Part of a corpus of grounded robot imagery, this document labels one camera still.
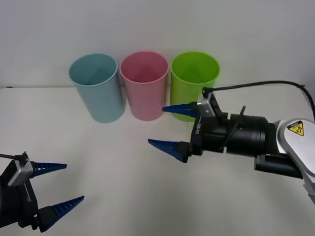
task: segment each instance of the cup rim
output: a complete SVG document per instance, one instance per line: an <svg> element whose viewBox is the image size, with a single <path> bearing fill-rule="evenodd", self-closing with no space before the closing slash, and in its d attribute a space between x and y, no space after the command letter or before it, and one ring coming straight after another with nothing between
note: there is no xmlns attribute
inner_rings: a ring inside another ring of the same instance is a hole
<svg viewBox="0 0 315 236"><path fill-rule="evenodd" d="M71 76L70 76L70 70L71 70L72 66L73 66L78 60L80 60L80 59L82 59L82 58L84 58L84 57L91 56L91 55L105 55L105 56L108 56L108 57L110 57L111 59L113 59L114 62L115 62L115 64L116 64L115 72L114 72L113 75L112 75L111 77L109 77L107 80L105 80L105 81L103 81L103 82L101 82L101 83L98 83L98 84L96 84L96 85L82 85L82 84L79 84L79 83L75 82L75 81L71 78ZM117 74L117 70L118 70L118 63L117 63L117 61L116 61L112 56L110 56L110 55L108 55L108 54L105 54L105 53L91 53L91 54L84 55L84 56L78 58L77 60L75 60L74 63L72 63L71 66L70 66L70 68L69 68L68 75L69 75L70 80L71 80L73 83L75 83L76 85L83 86L83 87L94 87L94 86L102 85L102 84L106 83L107 81L110 81L110 80Z"/></svg>
<svg viewBox="0 0 315 236"><path fill-rule="evenodd" d="M181 56L181 55L183 55L183 54L187 54L187 53L201 53L201 54L207 55L207 56L211 57L213 60L215 60L216 63L218 64L218 66L219 66L219 71L218 71L217 76L216 76L215 78L213 78L213 79L211 79L211 80L205 82L205 83L191 83L191 82L187 82L187 81L182 80L181 78L179 78L179 77L174 73L172 65L173 65L174 60L175 60L177 57L179 57L179 56ZM177 56L175 56L174 59L173 59L172 62L171 62L171 73L172 73L178 80L180 80L180 81L182 81L182 82L184 82L184 83L186 83L186 84L189 84L189 85L206 85L206 84L210 83L211 81L215 80L215 79L220 75L220 72L221 72L221 67L220 67L220 64L219 64L219 62L217 61L217 59L215 59L215 58L214 58L213 56L211 56L210 54L205 53L205 52L201 52L201 51L187 51L187 52L180 53L180 54L178 54Z"/></svg>
<svg viewBox="0 0 315 236"><path fill-rule="evenodd" d="M157 80L154 80L154 81L151 81L151 82L144 82L144 83L143 83L143 82L135 82L135 81L132 81L132 80L128 79L128 78L127 78L125 75L123 75L123 73L122 73L122 64L124 63L124 61L125 61L127 58L129 58L129 57L131 57L131 56L133 56L134 54L137 54L137 53L155 53L155 54L161 56L161 57L166 61L166 64L167 64L167 70L166 70L165 74L164 74L163 76L161 76L160 78L158 78ZM130 55L128 55L127 57L125 57L125 58L123 59L122 63L120 63L120 65L119 65L119 72L120 72L120 74L122 75L122 77L123 77L125 80L127 80L127 81L130 81L130 82L132 82L132 83L139 84L139 85L148 85L148 84L153 84L153 83L155 83L155 82L157 82L157 81L160 81L160 80L162 80L162 79L167 75L168 71L169 71L169 63L168 63L167 59L166 59L161 53L158 53L158 52L156 52L156 51L137 51L137 52L131 53Z"/></svg>

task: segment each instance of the white table surface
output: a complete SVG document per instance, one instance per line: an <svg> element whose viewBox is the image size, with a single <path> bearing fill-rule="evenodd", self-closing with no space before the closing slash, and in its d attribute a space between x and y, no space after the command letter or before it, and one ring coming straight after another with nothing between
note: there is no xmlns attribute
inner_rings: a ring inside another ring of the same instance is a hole
<svg viewBox="0 0 315 236"><path fill-rule="evenodd" d="M262 86L217 93L223 111L313 120L299 89ZM187 164L147 139L188 141L170 114L144 122L130 113L91 119L74 88L0 90L0 153L68 168L32 182L38 206L85 195L47 236L311 236L315 206L303 181L254 171L253 158L205 152ZM0 160L0 173L8 160ZM1 236L35 236L13 224Z"/></svg>

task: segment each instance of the silver bracket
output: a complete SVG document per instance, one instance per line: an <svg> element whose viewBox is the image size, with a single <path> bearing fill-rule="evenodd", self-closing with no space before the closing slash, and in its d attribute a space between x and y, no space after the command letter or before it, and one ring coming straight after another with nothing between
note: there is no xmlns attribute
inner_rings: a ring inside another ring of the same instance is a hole
<svg viewBox="0 0 315 236"><path fill-rule="evenodd" d="M213 110L210 104L211 96L212 96L212 93L210 92L207 98L204 98L202 94L200 94L198 97L197 107L201 115L205 118L216 116L215 111Z"/></svg>
<svg viewBox="0 0 315 236"><path fill-rule="evenodd" d="M28 160L25 166L22 166L22 167L19 161L14 161L14 162L15 162L17 171L12 177L12 179L9 181L8 186L18 186L18 185L24 184L27 180L30 179L33 173L33 166L30 160Z"/></svg>

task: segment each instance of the green cup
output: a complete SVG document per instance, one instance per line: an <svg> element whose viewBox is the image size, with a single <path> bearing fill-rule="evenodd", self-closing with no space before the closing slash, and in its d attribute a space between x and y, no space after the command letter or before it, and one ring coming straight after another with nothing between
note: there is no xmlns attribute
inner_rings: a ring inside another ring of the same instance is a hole
<svg viewBox="0 0 315 236"><path fill-rule="evenodd" d="M171 105L178 105L197 101L203 87L213 87L220 66L209 54L185 52L173 59L171 71ZM183 121L194 121L192 117L174 116Z"/></svg>

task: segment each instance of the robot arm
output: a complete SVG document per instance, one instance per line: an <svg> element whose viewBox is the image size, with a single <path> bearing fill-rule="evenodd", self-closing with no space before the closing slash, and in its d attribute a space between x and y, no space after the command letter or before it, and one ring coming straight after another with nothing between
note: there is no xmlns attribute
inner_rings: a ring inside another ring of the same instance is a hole
<svg viewBox="0 0 315 236"><path fill-rule="evenodd" d="M301 118L269 123L265 117L244 115L245 106L240 114L229 116L220 110L216 89L204 88L197 102L163 108L195 118L190 143L148 140L149 144L184 163L204 150L254 157L257 171L304 179L315 204L315 124Z"/></svg>
<svg viewBox="0 0 315 236"><path fill-rule="evenodd" d="M35 163L26 152L0 157L12 159L0 176L0 228L18 222L21 228L31 225L33 230L44 232L83 201L84 196L38 209L30 178L65 169L67 165Z"/></svg>

